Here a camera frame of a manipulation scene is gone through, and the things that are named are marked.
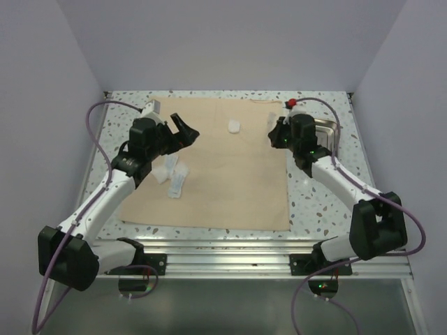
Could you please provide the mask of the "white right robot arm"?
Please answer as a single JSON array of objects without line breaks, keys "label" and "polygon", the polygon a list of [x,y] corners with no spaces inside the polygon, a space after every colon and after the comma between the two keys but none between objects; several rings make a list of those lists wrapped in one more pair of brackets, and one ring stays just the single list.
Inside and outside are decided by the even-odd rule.
[{"label": "white right robot arm", "polygon": [[346,170],[331,150],[318,144],[312,116],[293,112],[280,117],[268,137],[272,147],[289,150],[301,171],[323,184],[351,211],[349,232],[314,244],[309,255],[292,258],[293,273],[327,274],[337,262],[371,260],[407,244],[399,196],[369,189]]}]

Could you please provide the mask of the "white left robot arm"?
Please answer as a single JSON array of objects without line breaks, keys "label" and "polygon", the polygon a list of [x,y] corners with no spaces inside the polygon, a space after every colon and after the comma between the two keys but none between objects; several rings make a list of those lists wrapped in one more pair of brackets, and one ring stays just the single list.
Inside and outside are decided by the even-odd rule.
[{"label": "white left robot arm", "polygon": [[116,208],[151,172],[156,158],[189,147],[199,137],[178,114],[170,118],[177,132],[154,113],[135,119],[128,140],[108,162],[108,172],[94,193],[57,227],[46,226],[40,231],[38,266],[45,279],[84,291],[108,271],[147,271],[141,243],[122,237],[99,246],[95,240]]}]

